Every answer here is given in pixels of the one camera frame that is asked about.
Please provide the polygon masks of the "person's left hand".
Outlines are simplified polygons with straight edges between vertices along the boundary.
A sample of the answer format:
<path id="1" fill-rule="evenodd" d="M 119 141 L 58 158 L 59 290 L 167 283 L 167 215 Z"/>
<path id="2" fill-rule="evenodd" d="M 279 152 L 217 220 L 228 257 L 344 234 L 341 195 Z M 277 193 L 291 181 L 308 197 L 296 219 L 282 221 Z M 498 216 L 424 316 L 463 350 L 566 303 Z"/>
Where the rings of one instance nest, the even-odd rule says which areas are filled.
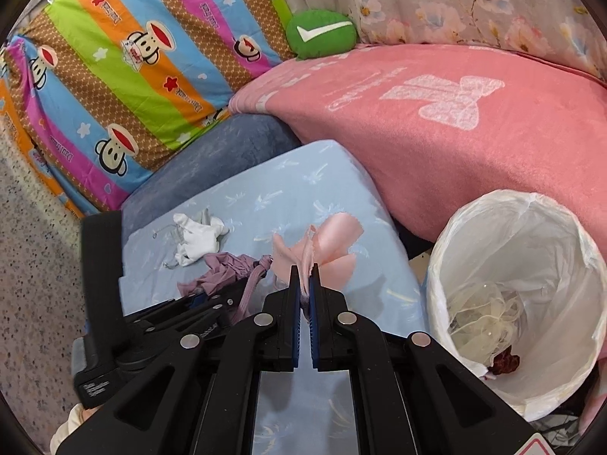
<path id="1" fill-rule="evenodd" d="M 70 411 L 67 420 L 62 423 L 49 442 L 49 452 L 55 455 L 59 449 L 59 446 L 65 439 L 70 436 L 78 427 L 84 424 L 91 416 L 99 410 L 99 407 L 92 409 L 84 409 L 82 404 L 76 404 Z"/>

